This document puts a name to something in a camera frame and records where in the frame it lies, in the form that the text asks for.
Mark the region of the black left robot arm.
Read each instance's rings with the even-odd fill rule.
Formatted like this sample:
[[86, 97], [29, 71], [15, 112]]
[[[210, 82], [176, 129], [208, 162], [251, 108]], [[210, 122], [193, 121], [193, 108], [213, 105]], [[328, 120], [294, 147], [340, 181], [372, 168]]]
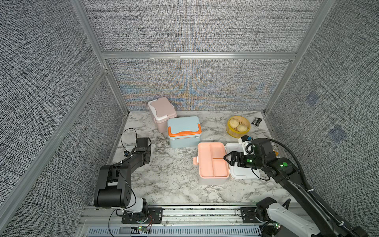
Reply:
[[132, 190], [132, 173], [150, 163], [151, 139], [137, 138], [136, 147], [119, 163], [100, 168], [94, 193], [94, 206], [100, 208], [120, 207], [127, 217], [138, 222], [147, 220], [148, 204]]

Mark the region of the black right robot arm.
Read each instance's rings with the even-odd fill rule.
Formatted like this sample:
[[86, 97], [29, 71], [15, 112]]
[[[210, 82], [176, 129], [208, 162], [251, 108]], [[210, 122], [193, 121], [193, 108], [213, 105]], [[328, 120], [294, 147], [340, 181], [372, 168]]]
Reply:
[[230, 166], [263, 171], [267, 180], [272, 179], [284, 188], [312, 219], [312, 222], [306, 221], [267, 197], [256, 204], [258, 221], [264, 224], [276, 222], [299, 237], [368, 236], [362, 227], [350, 225], [316, 193], [298, 158], [287, 146], [273, 139], [253, 139], [247, 135], [238, 142], [243, 150], [226, 154], [224, 160]]

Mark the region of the pink tray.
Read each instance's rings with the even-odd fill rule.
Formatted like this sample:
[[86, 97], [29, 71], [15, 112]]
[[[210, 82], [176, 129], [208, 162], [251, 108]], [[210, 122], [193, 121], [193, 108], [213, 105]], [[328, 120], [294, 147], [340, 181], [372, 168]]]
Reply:
[[204, 185], [219, 185], [230, 176], [228, 163], [224, 160], [226, 149], [221, 142], [201, 142], [197, 146], [198, 156], [193, 164], [199, 167], [199, 182]]

